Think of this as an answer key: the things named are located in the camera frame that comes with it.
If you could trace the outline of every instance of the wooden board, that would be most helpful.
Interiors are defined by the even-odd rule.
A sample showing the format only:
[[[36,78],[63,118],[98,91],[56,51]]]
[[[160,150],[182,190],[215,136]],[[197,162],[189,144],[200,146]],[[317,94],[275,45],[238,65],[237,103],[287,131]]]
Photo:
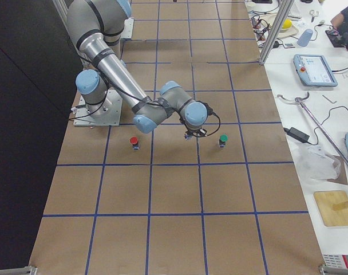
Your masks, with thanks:
[[[321,191],[314,193],[319,212],[325,226],[347,226],[348,208],[333,210],[333,205],[348,201],[348,196],[344,191]]]

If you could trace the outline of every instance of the metal rod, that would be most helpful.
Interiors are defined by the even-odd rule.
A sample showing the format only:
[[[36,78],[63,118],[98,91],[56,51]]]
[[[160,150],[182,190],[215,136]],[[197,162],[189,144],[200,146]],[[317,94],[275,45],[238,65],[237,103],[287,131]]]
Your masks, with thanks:
[[[3,269],[0,270],[0,275],[36,275],[37,268],[27,266],[25,268]]]
[[[329,266],[320,266],[319,270],[322,275],[325,274],[334,274],[334,275],[348,275],[348,269],[341,268],[330,268]]]
[[[263,49],[259,57],[259,65],[264,65],[266,59],[270,54],[271,49],[273,49],[273,44],[275,43],[278,33],[284,23],[284,20],[287,18],[288,13],[290,12],[291,6],[294,3],[294,0],[283,0],[279,10],[277,12],[272,28],[268,34],[266,42],[263,45]]]
[[[68,29],[67,29],[67,12],[68,12],[68,8],[67,8],[67,5],[66,5],[66,2],[65,0],[52,0],[53,3],[54,3],[54,6],[56,7],[56,10],[58,12],[58,14],[60,15],[61,19],[62,19],[62,23],[64,24],[65,28],[66,28],[66,31],[68,32]],[[81,53],[75,46],[75,51],[77,52],[77,54],[79,56],[82,56],[83,58],[87,59],[88,56],[85,54],[85,53]],[[89,65],[89,62],[83,60],[83,59],[80,59],[81,60],[81,63],[82,63],[82,66],[84,68],[87,68],[88,65]]]
[[[348,158],[338,148],[337,144],[334,142],[334,140],[331,138],[331,136],[327,133],[327,131],[324,129],[324,127],[320,124],[320,122],[317,120],[317,118],[310,112],[310,110],[306,107],[304,102],[302,102],[302,101],[298,101],[298,102],[300,103],[301,107],[307,112],[307,114],[311,117],[311,119],[316,123],[316,125],[323,132],[323,134],[325,135],[327,140],[332,144],[334,149],[338,152],[338,154],[341,156],[341,158],[345,161],[345,163],[348,166]]]

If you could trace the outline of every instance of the cable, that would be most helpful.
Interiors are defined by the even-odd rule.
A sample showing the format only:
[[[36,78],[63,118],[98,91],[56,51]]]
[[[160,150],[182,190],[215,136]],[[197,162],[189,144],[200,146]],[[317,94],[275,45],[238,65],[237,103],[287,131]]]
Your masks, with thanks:
[[[85,115],[85,116],[72,117],[72,118],[69,119],[69,121],[80,120],[80,119],[82,119],[82,118],[84,118],[84,117],[91,116],[92,114],[94,114],[94,113],[96,113],[97,111],[100,110],[100,108],[104,105],[104,102],[105,102],[106,96],[108,95],[108,90],[109,90],[109,85],[108,85],[108,83],[107,83],[106,81],[104,81],[104,83],[105,83],[105,86],[106,86],[106,91],[105,91],[105,95],[104,95],[104,98],[103,98],[103,100],[102,100],[100,106],[99,106],[94,112],[88,113],[88,114]]]
[[[338,108],[344,108],[344,109],[346,109],[346,110],[348,111],[348,108],[347,108],[346,106],[343,106],[343,105],[342,105],[342,106],[338,106],[338,107],[334,107],[334,108],[332,108],[332,109],[329,109],[328,117],[327,117],[326,119],[324,119],[323,122],[321,122],[321,125],[323,125],[323,123],[326,122],[326,121],[330,118],[331,111],[332,111],[332,110],[335,110],[335,109],[338,109]],[[315,134],[315,136],[316,136],[316,138],[317,138],[317,143],[312,144],[312,143],[308,142],[308,144],[310,144],[310,145],[318,145],[318,143],[319,143],[319,137],[318,137],[318,135],[317,135],[317,129],[319,129],[319,127],[315,127],[315,128],[314,128],[314,134]]]
[[[265,22],[266,26],[262,29],[262,30],[259,30],[259,28],[257,28],[262,22]],[[264,38],[264,34],[269,31],[271,28],[270,28],[270,24],[264,20],[264,19],[259,19],[256,23],[256,25],[253,26],[253,32],[257,35],[257,42],[258,41],[262,41]]]
[[[140,98],[138,98],[138,97],[136,97],[136,96],[130,95],[129,93],[127,93],[126,91],[124,91],[124,90],[122,90],[120,87],[118,87],[115,83],[112,83],[111,81],[110,81],[110,84],[112,85],[112,87],[113,87],[114,89],[120,91],[121,93],[125,94],[126,96],[129,96],[129,97],[131,97],[131,98],[133,98],[133,99],[136,99],[136,100],[138,100],[138,101],[142,101],[142,102],[146,103],[147,105],[164,107],[164,106],[161,105],[160,103],[146,102],[146,101],[143,100],[143,99],[140,99]]]
[[[217,127],[216,130],[214,130],[212,133],[209,133],[208,135],[205,134],[204,136],[201,136],[201,135],[197,135],[196,132],[192,132],[190,129],[187,128],[186,124],[184,123],[185,127],[187,128],[188,132],[190,132],[192,134],[192,136],[195,136],[196,138],[206,138],[207,136],[212,136],[213,134],[215,134],[221,127],[221,119],[220,117],[214,112],[212,111],[211,113],[213,116],[217,117],[218,121],[219,121],[219,125]]]
[[[314,39],[310,39],[310,41],[315,41],[315,40],[317,40],[317,38],[318,38],[317,27],[321,27],[321,26],[331,26],[331,27],[333,27],[332,25],[328,25],[328,24],[317,24],[317,25],[315,25],[315,26],[314,26],[314,30],[315,30],[315,32],[316,32],[317,34],[316,34],[315,38],[314,38]],[[298,37],[295,37],[295,36],[290,36],[290,37],[292,37],[292,38],[294,38],[294,39],[296,39],[296,40],[299,40]]]
[[[276,39],[279,40],[279,41],[281,41],[281,44],[280,44],[280,45],[283,45],[283,47],[284,47],[283,40],[280,39],[280,38],[276,38]]]
[[[340,70],[332,70],[332,73],[338,73],[338,72],[341,72],[341,71],[343,71],[343,70],[348,70],[348,67],[345,68],[345,69],[340,69]]]

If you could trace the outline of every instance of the grid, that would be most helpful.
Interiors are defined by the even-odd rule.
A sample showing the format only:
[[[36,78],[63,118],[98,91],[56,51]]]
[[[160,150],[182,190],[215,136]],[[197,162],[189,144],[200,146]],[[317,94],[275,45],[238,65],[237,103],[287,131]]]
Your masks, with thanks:
[[[43,274],[317,274],[322,257],[244,3],[132,9],[122,59],[133,77],[153,98],[175,77],[222,128],[184,141],[173,115],[143,135],[126,105],[118,128],[69,125],[31,264]]]

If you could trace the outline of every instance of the red button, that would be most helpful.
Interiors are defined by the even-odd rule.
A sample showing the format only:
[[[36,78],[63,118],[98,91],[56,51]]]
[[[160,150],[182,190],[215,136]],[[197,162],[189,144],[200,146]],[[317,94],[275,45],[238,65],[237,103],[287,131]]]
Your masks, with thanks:
[[[132,145],[136,145],[138,142],[139,142],[139,139],[135,136],[132,136],[130,139],[129,139],[129,142],[132,144]]]

